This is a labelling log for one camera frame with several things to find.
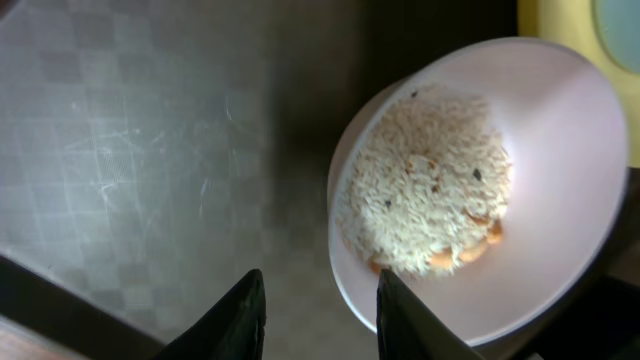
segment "bowl rim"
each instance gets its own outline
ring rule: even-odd
[[[354,315],[367,327],[369,328],[371,331],[373,331],[374,333],[377,333],[377,326],[374,323],[371,323],[359,310],[358,308],[353,304],[353,302],[351,301],[351,298],[349,296],[349,294],[347,293],[345,286],[343,284],[343,281],[340,277],[340,274],[337,272],[336,270],[336,246],[337,246],[337,241],[338,241],[338,237],[336,236],[332,236],[332,234],[338,234],[337,229],[336,229],[336,224],[335,224],[335,217],[336,217],[336,203],[337,203],[337,199],[338,199],[338,195],[340,194],[340,190],[342,188],[344,188],[345,185],[345,181],[348,175],[348,171],[347,169],[349,169],[352,165],[353,162],[355,160],[355,155],[357,153],[357,149],[359,149],[362,146],[362,143],[365,140],[365,134],[369,133],[369,131],[382,119],[382,116],[384,115],[384,113],[387,111],[387,109],[394,104],[396,101],[398,101],[398,99],[401,97],[402,94],[404,94],[407,91],[410,91],[412,88],[415,88],[417,85],[424,83],[425,81],[428,81],[430,78],[433,78],[433,76],[430,75],[430,73],[434,73],[433,70],[437,69],[438,67],[442,66],[444,63],[447,63],[449,61],[451,61],[452,59],[459,57],[459,56],[463,56],[466,55],[467,53],[470,53],[472,51],[475,51],[477,49],[480,48],[484,48],[484,47],[488,47],[488,46],[494,46],[494,45],[498,45],[498,44],[507,44],[507,43],[519,43],[519,44],[530,44],[530,45],[541,45],[541,46],[545,46],[548,48],[552,48],[555,50],[558,50],[560,52],[563,52],[569,56],[573,56],[576,59],[580,60],[581,62],[587,64],[589,67],[591,67],[592,70],[594,70],[603,80],[604,80],[604,86],[606,86],[608,88],[608,91],[611,92],[614,95],[614,99],[615,99],[615,104],[616,104],[616,110],[617,112],[620,114],[620,116],[617,117],[617,119],[612,120],[612,121],[620,121],[621,122],[621,129],[623,131],[624,136],[622,137],[623,142],[619,144],[619,146],[621,146],[622,148],[625,149],[625,151],[623,152],[624,154],[624,164],[625,167],[623,169],[624,172],[624,176],[622,176],[621,178],[623,179],[621,184],[618,184],[620,187],[620,191],[618,193],[617,199],[615,201],[615,207],[614,207],[614,211],[611,214],[611,218],[609,219],[609,224],[606,227],[606,231],[605,231],[605,236],[602,237],[602,239],[600,239],[596,245],[595,251],[591,254],[591,256],[587,259],[587,261],[585,261],[582,266],[580,267],[580,269],[577,271],[577,273],[574,274],[573,277],[570,277],[564,284],[563,286],[561,286],[552,296],[550,296],[545,302],[542,302],[538,307],[533,308],[531,311],[529,311],[528,313],[520,316],[518,319],[516,319],[515,321],[511,322],[510,324],[500,328],[500,329],[496,329],[491,333],[485,334],[484,336],[479,336],[476,338],[472,338],[469,340],[463,340],[467,343],[467,345],[469,346],[477,346],[477,345],[481,345],[481,344],[485,344],[488,343],[490,341],[499,339],[505,335],[508,335],[520,328],[522,328],[523,326],[525,326],[526,324],[528,324],[529,322],[531,322],[532,320],[534,320],[535,318],[537,318],[538,316],[540,316],[541,314],[543,314],[544,312],[546,312],[553,304],[555,304],[558,300],[560,300],[577,282],[580,278],[582,278],[582,276],[585,274],[587,268],[593,263],[594,259],[597,257],[597,255],[600,253],[600,250],[602,249],[605,241],[608,239],[609,234],[611,233],[611,230],[613,228],[613,225],[615,223],[615,219],[617,218],[618,213],[620,212],[620,209],[622,207],[622,203],[624,200],[624,193],[627,187],[627,178],[628,178],[628,174],[629,174],[629,168],[628,166],[626,166],[626,164],[628,164],[629,161],[629,151],[628,151],[628,147],[629,147],[629,135],[628,135],[628,126],[627,126],[627,121],[626,121],[626,115],[625,112],[623,110],[622,107],[622,103],[620,102],[619,97],[617,96],[617,93],[615,92],[615,89],[613,88],[613,85],[611,84],[611,82],[609,81],[609,79],[604,76],[604,74],[602,73],[602,71],[600,71],[600,69],[598,69],[595,65],[593,65],[593,63],[591,63],[587,58],[585,58],[584,56],[582,56],[581,54],[579,54],[578,52],[574,51],[571,48],[565,47],[563,45],[557,44],[557,43],[553,43],[553,42],[549,42],[546,40],[542,40],[539,38],[532,38],[532,37],[506,37],[506,38],[499,38],[499,39],[492,39],[492,40],[486,40],[486,41],[482,41],[479,43],[475,43],[475,44],[471,44],[468,46],[465,46],[463,48],[460,48],[458,50],[455,50],[441,58],[439,58],[438,60],[428,64],[427,66],[425,66],[424,68],[416,71],[415,73],[409,75],[408,77],[399,80],[398,82],[389,85],[387,88],[383,89],[382,91],[380,91],[380,93],[378,93],[376,96],[372,97],[369,102],[367,102],[361,109],[360,111],[353,117],[352,121],[355,120],[356,118],[358,118],[359,116],[362,115],[363,110],[365,110],[365,108],[367,108],[369,105],[373,105],[375,107],[377,107],[377,109],[375,111],[373,111],[373,115],[369,118],[368,122],[366,123],[366,125],[363,127],[362,131],[357,135],[356,140],[353,142],[353,144],[351,145],[350,149],[346,149],[348,150],[348,155],[345,156],[345,161],[343,163],[343,165],[340,168],[335,168],[334,167],[334,161],[336,160],[336,154],[337,151],[334,153],[334,156],[332,157],[331,160],[331,167],[329,170],[329,179],[330,179],[330,184],[329,186],[331,186],[331,178],[332,178],[332,173],[333,171],[336,171],[336,175],[335,175],[335,181],[334,181],[334,187],[333,189],[331,189],[330,187],[327,189],[328,191],[333,190],[333,193],[328,193],[328,200],[329,200],[329,216],[328,216],[328,221],[329,221],[329,227],[328,227],[328,242],[329,242],[329,260],[331,263],[331,270],[333,272],[333,277],[334,280],[338,286],[338,289],[340,290],[340,294],[342,295],[342,298],[345,300],[345,302],[347,303],[347,306],[349,307],[349,309],[351,309],[351,311],[354,313]],[[383,98],[382,101],[379,102],[379,104],[371,104],[372,102],[374,102],[374,100],[376,99],[376,97],[378,95],[380,95],[381,93],[384,93],[386,91],[389,91],[389,95],[386,98]],[[338,143],[338,146],[336,147],[336,150],[340,148],[341,143],[344,140],[344,132],[342,137],[340,138],[340,141]]]

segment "yellow container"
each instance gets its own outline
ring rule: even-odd
[[[640,167],[640,74],[609,55],[598,35],[594,9],[593,0],[519,0],[519,32],[574,49],[609,78],[627,116],[629,166]]]

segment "black object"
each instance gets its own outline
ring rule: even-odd
[[[478,181],[482,181],[482,174],[480,173],[480,170],[473,169],[473,177]]]
[[[163,345],[4,256],[0,314],[89,359],[148,359]]]
[[[640,288],[604,278],[519,352],[545,360],[640,359]]]
[[[266,319],[262,273],[251,270],[154,359],[260,360]]]
[[[380,273],[376,324],[380,360],[482,359],[389,270]]]

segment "scratch mark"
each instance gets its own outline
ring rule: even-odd
[[[112,153],[111,148],[110,147],[106,147],[106,146],[105,147],[96,148],[96,150],[98,150],[98,152],[105,153],[105,154],[111,154]]]
[[[106,184],[100,187],[100,195],[102,196],[102,200],[104,201],[105,205],[107,205],[107,207],[113,210],[118,210],[118,207],[115,206],[109,199],[109,194],[107,193],[107,190],[111,188],[116,188],[116,187],[118,187],[118,184],[115,184],[115,183]]]
[[[127,140],[124,135],[127,135],[127,133],[118,133],[117,137],[122,140],[123,143],[131,146],[132,150],[138,151],[140,153],[144,152],[144,149],[142,149],[141,147],[139,147],[138,145],[132,143],[131,141]]]
[[[238,131],[240,131],[241,133],[245,133],[251,136],[258,136],[258,134],[254,131],[250,131],[244,128],[244,126],[241,126],[241,124],[237,121],[233,120],[233,117],[231,117],[231,111],[229,111],[229,96],[225,95],[224,97],[224,110],[227,113],[227,120],[229,120],[229,122],[231,123],[231,125],[233,127],[235,127]]]
[[[198,210],[198,214],[200,215],[200,219],[202,219],[202,198],[204,197],[204,193],[207,191],[207,184],[209,184],[209,178],[205,178],[202,183],[202,187],[200,188],[200,209]]]
[[[229,121],[233,123],[234,122],[233,118],[231,117],[231,113],[229,112],[229,96],[228,95],[224,96],[224,110],[227,113],[227,119],[229,119]]]
[[[238,163],[238,154],[236,153],[236,149],[231,149],[231,156],[233,157],[233,167],[235,168],[236,176],[240,176],[240,163]]]
[[[186,131],[186,128],[183,126],[180,129],[180,145],[183,146],[184,148],[186,148],[186,150],[190,150],[191,154],[193,155],[193,157],[191,158],[191,161],[193,161],[193,163],[190,164],[190,167],[187,171],[183,171],[180,174],[180,179],[184,179],[187,178],[189,176],[191,176],[193,174],[194,171],[196,171],[199,168],[204,168],[208,171],[212,171],[211,169],[211,164],[209,163],[209,161],[207,161],[207,159],[202,155],[202,153],[200,152],[200,149],[198,149],[197,147],[193,146],[190,142],[188,141],[183,141],[182,137],[184,135],[184,132]],[[165,149],[162,148],[160,149],[161,153],[164,153]],[[179,161],[180,159],[178,159],[177,157],[172,157],[169,160],[169,165],[173,164],[176,161]]]
[[[153,140],[151,140],[149,145],[153,145],[153,144],[157,143],[158,141],[160,141],[162,139],[164,139],[164,131],[161,132],[160,134],[158,134],[158,136],[156,136],[155,138],[153,138]]]
[[[78,141],[76,141],[76,142],[74,142],[74,143],[71,143],[71,144],[66,145],[66,146],[64,147],[64,149],[65,149],[65,150],[72,150],[72,149],[74,149],[74,148],[76,148],[76,147],[78,147],[78,146],[81,146],[81,145],[86,144],[86,143],[87,143],[87,142],[89,142],[89,141],[91,141],[91,138],[90,138],[90,137],[88,137],[88,138],[86,138],[86,139],[78,140]]]
[[[155,225],[158,222],[157,220],[160,217],[161,211],[164,209],[168,198],[169,198],[169,189],[165,188],[165,190],[164,190],[164,192],[163,192],[163,194],[161,196],[162,200],[159,202],[160,205],[153,209],[153,212],[147,218],[147,221],[146,221],[146,223],[144,225],[144,229],[142,231],[142,239],[143,240],[147,239],[147,236],[149,235],[150,230],[153,230],[152,226]]]
[[[207,184],[208,184],[209,178],[204,179],[204,182],[202,183],[202,188],[200,189],[200,199],[202,201],[202,196],[204,196],[204,192],[207,191]]]

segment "food in bowl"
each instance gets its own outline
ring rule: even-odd
[[[415,89],[367,134],[338,197],[347,247],[374,271],[447,274],[502,240],[512,163],[480,96]]]
[[[454,276],[401,276],[451,332],[476,346],[543,314],[597,257],[623,203],[631,129],[597,68],[570,49],[532,38],[460,49],[372,98],[338,143],[327,200],[336,285],[374,332],[379,279],[343,241],[343,196],[358,152],[385,112],[435,82],[486,99],[489,124],[502,132],[513,162],[502,243]]]

